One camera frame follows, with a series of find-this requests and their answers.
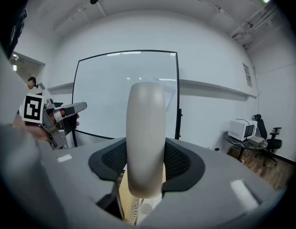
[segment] black office chair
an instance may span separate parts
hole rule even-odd
[[[256,114],[256,115],[254,115],[254,117],[255,117],[255,120],[257,121],[257,125],[259,128],[261,137],[264,139],[267,139],[267,132],[265,129],[264,121],[263,121],[263,119],[261,119],[261,115]],[[279,135],[279,131],[278,131],[279,129],[281,129],[281,127],[275,127],[275,128],[273,128],[273,132],[270,133],[272,138],[267,139],[268,145],[267,145],[266,151],[262,150],[261,154],[255,155],[255,158],[257,158],[257,156],[259,156],[259,155],[265,156],[264,161],[263,161],[263,166],[265,166],[265,162],[266,162],[267,157],[275,162],[275,166],[277,165],[277,161],[273,158],[271,153],[274,152],[274,149],[281,148],[282,140],[275,139],[276,135]]]

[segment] microwave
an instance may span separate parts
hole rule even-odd
[[[245,141],[255,136],[257,121],[254,120],[231,120],[228,135],[239,141]]]

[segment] black frame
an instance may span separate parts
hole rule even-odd
[[[180,75],[179,75],[179,66],[178,66],[178,57],[177,57],[177,52],[173,52],[173,51],[165,51],[165,50],[148,50],[148,49],[144,49],[144,50],[125,50],[125,51],[118,51],[118,52],[108,52],[108,53],[103,53],[103,54],[99,54],[99,55],[95,55],[95,56],[91,56],[85,59],[81,59],[78,61],[77,64],[77,69],[75,72],[75,77],[73,80],[73,84],[72,84],[72,97],[71,97],[71,103],[73,104],[73,91],[75,88],[75,80],[76,80],[76,75],[77,75],[77,71],[78,71],[78,67],[79,67],[79,63],[81,61],[87,60],[87,59],[91,59],[91,58],[95,58],[95,57],[99,57],[99,56],[104,56],[104,55],[108,55],[111,53],[121,53],[121,52],[167,52],[167,53],[175,53],[175,59],[176,59],[176,79],[177,79],[177,110],[176,110],[176,125],[175,125],[175,139],[179,139],[180,136]],[[73,130],[72,131],[72,137],[73,137],[73,141],[75,146],[78,146],[77,144],[77,139],[76,139],[76,134],[75,132],[79,132],[79,133],[83,133],[83,134],[87,134],[87,135],[91,135],[91,136],[95,136],[95,137],[100,137],[100,138],[104,138],[104,139],[114,139],[112,137],[106,137],[106,136],[101,136],[101,135],[94,135],[94,134],[90,134],[90,133],[86,133],[86,132],[82,132],[82,131],[78,131],[78,130]]]

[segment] black table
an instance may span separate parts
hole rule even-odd
[[[228,134],[228,132],[224,132],[223,137],[227,142],[233,144],[236,147],[241,148],[239,156],[238,156],[238,160],[240,160],[244,149],[261,150],[261,149],[265,149],[267,147],[266,140],[264,140],[259,146],[257,146],[255,144],[249,143],[247,140],[246,141],[239,141],[239,140],[233,138],[232,136],[230,136]]]

